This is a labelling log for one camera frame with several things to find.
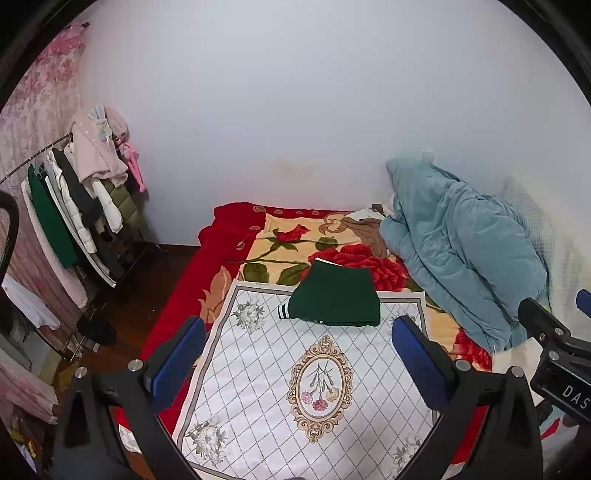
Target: oval floral frame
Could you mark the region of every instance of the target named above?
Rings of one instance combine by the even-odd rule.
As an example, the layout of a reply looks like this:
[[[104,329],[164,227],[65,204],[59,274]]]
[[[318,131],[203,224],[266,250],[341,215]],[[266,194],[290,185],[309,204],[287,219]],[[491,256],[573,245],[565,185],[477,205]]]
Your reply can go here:
[[[342,391],[335,408],[331,408],[324,417],[313,417],[306,412],[301,398],[298,395],[299,383],[303,380],[302,373],[306,368],[318,359],[330,359],[339,367],[339,375],[342,378]],[[335,345],[333,339],[324,335],[318,343],[311,345],[300,360],[291,369],[291,379],[287,401],[291,404],[291,414],[297,422],[298,428],[306,432],[306,437],[311,443],[317,442],[326,432],[332,432],[335,425],[345,416],[345,409],[351,405],[351,392],[353,391],[353,372],[347,366],[348,360]]]

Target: white wall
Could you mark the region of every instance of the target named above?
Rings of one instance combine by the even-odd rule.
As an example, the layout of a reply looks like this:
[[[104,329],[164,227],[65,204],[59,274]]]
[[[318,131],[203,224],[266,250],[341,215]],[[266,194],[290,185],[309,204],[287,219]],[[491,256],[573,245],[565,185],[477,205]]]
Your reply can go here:
[[[497,0],[108,0],[87,14],[88,105],[128,121],[163,243],[216,205],[356,209],[384,161],[419,157],[495,192],[529,171],[576,218],[591,113]]]

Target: blue gripper pad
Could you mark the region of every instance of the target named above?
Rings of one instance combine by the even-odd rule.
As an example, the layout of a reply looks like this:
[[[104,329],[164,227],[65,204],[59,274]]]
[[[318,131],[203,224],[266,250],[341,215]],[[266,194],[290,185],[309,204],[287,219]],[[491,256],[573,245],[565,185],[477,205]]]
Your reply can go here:
[[[172,339],[161,343],[147,361],[144,387],[154,413],[169,408],[195,360],[203,353],[206,333],[201,318],[189,317]]]
[[[443,411],[455,384],[447,353],[438,343],[430,342],[408,316],[392,323],[392,344],[427,407]]]
[[[588,290],[581,290],[577,293],[577,308],[587,317],[591,317],[591,293]]]

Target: white puffer jacket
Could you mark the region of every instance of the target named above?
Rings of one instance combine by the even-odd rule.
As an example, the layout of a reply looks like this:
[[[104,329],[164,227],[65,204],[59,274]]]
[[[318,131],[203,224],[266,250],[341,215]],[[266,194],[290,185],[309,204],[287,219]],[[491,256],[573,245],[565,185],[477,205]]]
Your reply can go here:
[[[64,178],[61,168],[57,166],[56,158],[54,157],[53,152],[51,150],[47,154],[47,161],[51,163],[53,171],[56,174],[57,185],[60,188],[61,197],[63,198],[64,203],[66,204],[68,213],[70,214],[70,217],[74,222],[74,227],[76,228],[76,232],[78,233],[80,240],[82,240],[84,248],[90,254],[96,253],[96,245],[94,240],[92,239],[92,236],[90,235],[90,230],[88,230],[88,228],[82,225],[82,214],[80,213],[80,210],[74,203],[74,200],[72,200],[72,197],[70,197],[70,190],[68,189],[66,179]]]
[[[76,150],[73,143],[66,145],[64,148],[64,155],[72,166],[76,165]],[[119,231],[123,228],[123,218],[121,216],[121,212],[113,203],[113,200],[111,199],[111,196],[109,195],[109,192],[107,192],[104,185],[99,179],[94,177],[87,178],[82,182],[82,185],[92,198],[98,197],[111,231],[113,233],[119,233]]]

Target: red floral blanket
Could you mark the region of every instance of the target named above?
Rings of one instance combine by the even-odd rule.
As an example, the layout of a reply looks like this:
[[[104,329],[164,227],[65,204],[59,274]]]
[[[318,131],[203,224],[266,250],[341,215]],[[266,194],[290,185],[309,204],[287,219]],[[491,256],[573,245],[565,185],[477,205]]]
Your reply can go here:
[[[358,222],[346,217],[347,213],[252,203],[217,207],[212,225],[199,233],[201,248],[162,310],[141,358],[148,358],[161,342],[172,338],[191,315],[200,316],[210,326],[234,278],[294,286],[305,278],[315,258],[370,269],[376,290],[421,290],[402,261],[387,251],[379,236],[379,220]],[[450,357],[464,358],[476,368],[490,370],[488,353],[429,297],[427,306],[430,339],[438,341]],[[174,430],[188,388],[185,382],[172,407],[160,413],[169,432]],[[127,426],[121,412],[117,412],[116,421]]]

